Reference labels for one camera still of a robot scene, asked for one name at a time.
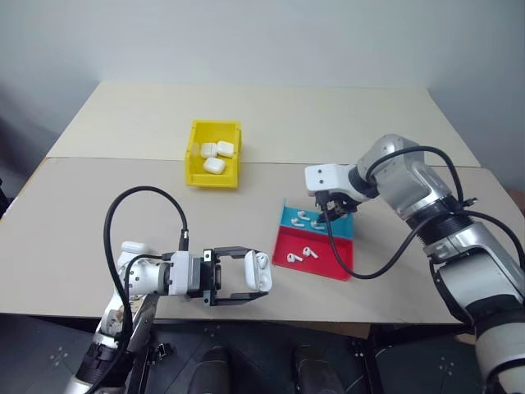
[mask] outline black cable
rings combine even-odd
[[[130,338],[131,338],[131,334],[133,330],[131,307],[130,307],[129,297],[127,296],[127,292],[124,290],[124,287],[122,286],[121,279],[118,276],[118,272],[116,271],[115,260],[113,259],[112,243],[111,243],[111,226],[112,226],[113,215],[115,214],[115,211],[116,211],[116,207],[118,207],[118,205],[122,202],[122,200],[125,199],[128,195],[132,195],[139,191],[152,191],[154,193],[158,193],[166,197],[175,206],[176,210],[179,212],[180,220],[182,221],[182,231],[180,232],[179,245],[185,244],[185,247],[186,247],[185,250],[187,250],[188,241],[184,241],[184,240],[188,240],[188,222],[186,221],[186,216],[184,214],[184,211],[180,207],[179,203],[177,203],[176,200],[173,197],[171,197],[166,191],[162,189],[158,189],[157,187],[154,187],[154,186],[136,186],[136,187],[132,187],[131,189],[128,189],[120,193],[113,200],[112,204],[107,209],[106,220],[104,221],[103,241],[104,241],[104,253],[106,255],[106,261],[107,261],[107,268],[109,269],[109,273],[112,276],[112,280],[113,280],[113,284],[115,285],[116,292],[121,297],[122,305],[124,307],[121,338],[118,342],[118,346],[116,348],[116,354],[115,354],[115,357],[113,358],[113,361],[111,362],[109,367],[104,371],[100,379],[97,382],[95,382],[93,386],[91,386],[85,394],[94,394],[100,388],[104,379],[107,378],[107,376],[113,370],[115,365],[119,363],[119,361],[121,360],[121,357],[126,352],[128,344],[130,343]]]
[[[130,272],[131,267],[133,267],[133,264],[135,261],[140,259],[156,259],[156,260],[162,260],[162,256],[155,256],[153,254],[139,254],[138,256],[135,256],[133,259],[130,260],[126,267],[126,272],[124,273],[124,290],[126,291],[127,299],[130,298]]]
[[[463,205],[463,187],[461,186],[461,181],[459,180],[459,175],[458,175],[458,172],[456,171],[456,167],[452,163],[452,160],[450,159],[448,154],[443,152],[441,149],[434,148],[433,146],[419,145],[419,146],[413,146],[410,148],[396,150],[393,153],[389,153],[386,156],[383,156],[382,158],[379,158],[378,160],[376,160],[370,166],[370,168],[367,170],[364,180],[367,183],[375,185],[376,182],[374,179],[372,179],[372,172],[377,168],[377,166],[379,166],[380,164],[384,163],[387,160],[390,160],[391,158],[395,158],[402,154],[411,153],[411,152],[431,152],[431,153],[437,154],[439,157],[443,159],[446,166],[449,168],[452,179],[454,180],[456,194],[458,195],[458,201],[461,203],[461,205]]]
[[[388,263],[386,263],[383,268],[375,271],[374,273],[369,274],[360,274],[354,272],[352,269],[348,268],[343,259],[340,257],[339,252],[337,251],[336,247],[336,241],[334,239],[334,235],[331,231],[331,224],[330,220],[328,220],[328,212],[325,210],[322,212],[322,214],[325,217],[326,221],[326,231],[328,232],[328,238],[330,239],[330,246],[332,251],[334,252],[334,256],[336,257],[337,263],[350,275],[353,277],[356,277],[357,279],[373,279],[375,277],[381,276],[383,273],[391,269],[394,264],[397,262],[399,257],[403,254],[403,252],[407,249],[407,247],[410,245],[410,242],[415,238],[415,236],[418,234],[418,232],[424,228],[430,221],[442,217],[442,216],[448,216],[451,215],[451,213],[438,213],[437,215],[431,216],[422,222],[420,222],[416,227],[413,228],[413,230],[409,233],[409,235],[404,239],[401,246],[395,251],[394,255],[388,260]]]
[[[518,252],[518,260],[519,260],[519,266],[523,271],[525,271],[525,252],[523,251],[522,244],[519,242],[518,237],[516,234],[514,234],[514,231],[512,231],[506,224],[501,222],[500,220],[493,218],[490,215],[487,215],[486,213],[481,213],[477,211],[468,211],[463,210],[455,213],[457,215],[464,215],[464,216],[473,216],[475,218],[480,218],[487,220],[488,222],[491,222],[492,224],[495,224],[497,227],[499,227],[503,232],[509,236],[511,241],[514,244],[514,247],[516,248],[516,251]]]

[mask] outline black tile floor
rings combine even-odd
[[[290,355],[300,344],[324,353],[346,392],[367,392],[348,337],[273,323],[178,323],[155,332],[176,352],[150,369],[148,394],[186,393],[201,357],[215,345],[231,351],[235,392],[291,394]],[[0,315],[0,392],[63,392],[90,342],[86,332]],[[380,349],[376,357],[386,394],[482,392],[473,346],[452,337]]]

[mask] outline white wall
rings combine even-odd
[[[424,86],[525,189],[524,20],[523,0],[0,0],[0,138],[29,173],[99,80]]]

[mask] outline yellow bin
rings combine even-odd
[[[220,175],[205,172],[205,159],[200,157],[202,143],[217,141],[230,142],[235,146],[232,158],[218,156],[226,162],[226,168]],[[185,155],[186,185],[236,188],[240,174],[240,146],[239,121],[194,121]]]

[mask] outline black floor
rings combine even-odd
[[[291,351],[302,344],[321,350],[346,391],[366,393],[351,339],[273,323],[179,323],[156,327],[175,354],[150,369],[147,393],[186,393],[203,354],[212,346],[231,352],[239,393],[293,393]],[[23,316],[0,315],[0,392],[61,393],[76,371],[91,335]],[[481,393],[473,346],[442,337],[379,349],[386,394]]]

